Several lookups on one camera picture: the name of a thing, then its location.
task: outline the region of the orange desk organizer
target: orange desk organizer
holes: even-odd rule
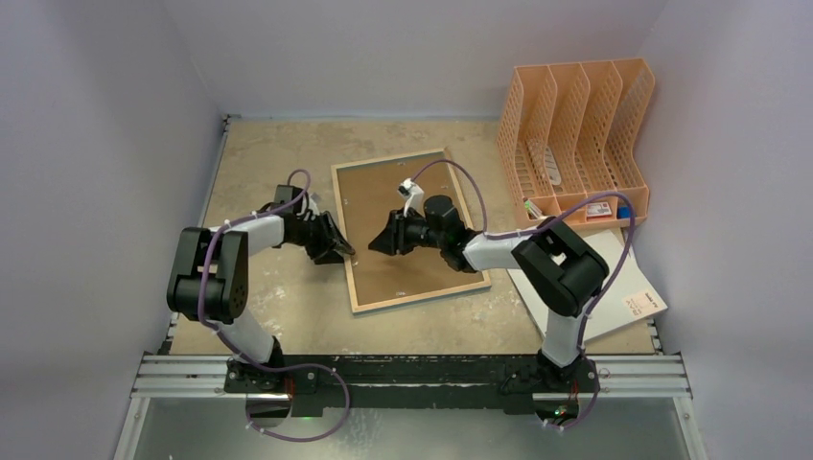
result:
[[[641,120],[655,87],[643,59],[530,65],[514,68],[499,122],[497,147],[511,187],[517,224],[538,225],[529,200],[556,216],[588,196],[619,191],[646,219],[649,188],[633,158]],[[628,226],[618,198],[611,216],[582,208],[567,222],[576,229]]]

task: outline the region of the wooden frame border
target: wooden frame border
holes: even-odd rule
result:
[[[338,228],[341,230],[341,233],[347,235],[344,223],[344,208],[342,207],[341,193],[339,192],[338,189],[338,170],[344,170],[347,168],[357,168],[359,166],[366,166],[373,163],[385,163],[388,161],[398,160],[401,158],[412,158],[415,156],[430,155],[433,153],[443,153],[444,158],[448,160],[452,159],[452,154],[449,152],[449,149],[430,149],[379,158],[370,158],[367,160],[353,161],[350,163],[342,163],[339,165],[331,166],[331,176],[333,178],[333,192],[334,196],[336,197],[336,210],[338,214]],[[460,207],[462,208],[460,211],[462,211],[463,220],[466,222],[467,226],[472,227],[472,217],[469,215],[469,206],[466,204],[466,198],[465,196],[463,196],[463,190],[460,188],[460,182],[457,180],[457,174],[454,171],[452,165],[447,163],[446,168],[447,171],[449,171],[450,177],[452,178],[454,192],[457,194],[457,198],[460,200]],[[424,292],[422,294],[409,295],[398,299],[384,300],[382,302],[374,302],[372,304],[359,305],[359,297],[356,294],[356,281],[353,277],[352,259],[346,259],[344,261],[344,273],[347,277],[347,287],[350,289],[350,308],[353,311],[353,313],[361,313],[365,311],[371,310],[374,311],[384,308],[403,306],[416,302],[426,301],[429,299],[443,298],[450,295],[459,294],[461,292],[478,291],[491,287],[491,278],[488,276],[487,272],[483,271],[481,272],[483,280],[476,283],[471,283],[469,285],[448,287],[445,289]]]

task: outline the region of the glass panel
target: glass panel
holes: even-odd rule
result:
[[[293,436],[323,432],[340,415],[289,419],[275,430]],[[295,444],[245,429],[241,400],[152,400],[137,459],[420,458],[686,459],[671,399],[599,401],[590,418],[560,435],[535,416],[499,410],[353,409],[326,440]]]

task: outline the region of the white wall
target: white wall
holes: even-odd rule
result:
[[[498,116],[519,64],[635,54],[665,0],[166,0],[222,111]]]
[[[0,458],[109,458],[219,114],[158,0],[0,2]]]
[[[670,0],[637,151],[640,264],[713,458],[809,458],[813,4]]]

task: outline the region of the brown backing board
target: brown backing board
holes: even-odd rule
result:
[[[460,273],[443,261],[437,249],[417,247],[406,256],[385,256],[367,249],[383,229],[389,212],[404,206],[398,184],[427,163],[450,158],[433,149],[334,165],[338,225],[356,248],[345,262],[353,313],[395,307],[491,286],[487,273]],[[472,219],[460,184],[449,164],[432,166],[418,178],[425,197],[449,196],[468,226]]]

